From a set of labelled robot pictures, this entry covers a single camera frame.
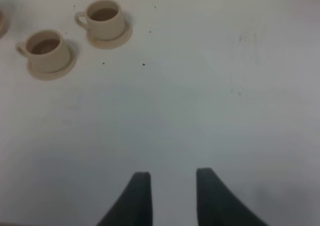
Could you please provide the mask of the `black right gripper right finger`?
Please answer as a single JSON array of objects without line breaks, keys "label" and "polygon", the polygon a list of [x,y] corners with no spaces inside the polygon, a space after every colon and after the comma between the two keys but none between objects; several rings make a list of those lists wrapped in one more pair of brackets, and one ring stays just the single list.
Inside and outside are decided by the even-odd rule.
[{"label": "black right gripper right finger", "polygon": [[196,171],[196,207],[199,226],[265,226],[211,168]]}]

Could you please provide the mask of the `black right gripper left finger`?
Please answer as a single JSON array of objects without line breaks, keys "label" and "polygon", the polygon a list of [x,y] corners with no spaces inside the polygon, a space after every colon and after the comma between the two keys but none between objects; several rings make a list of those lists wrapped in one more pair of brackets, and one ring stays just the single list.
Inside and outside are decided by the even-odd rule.
[{"label": "black right gripper left finger", "polygon": [[99,226],[150,226],[152,224],[152,184],[148,172],[136,172]]}]

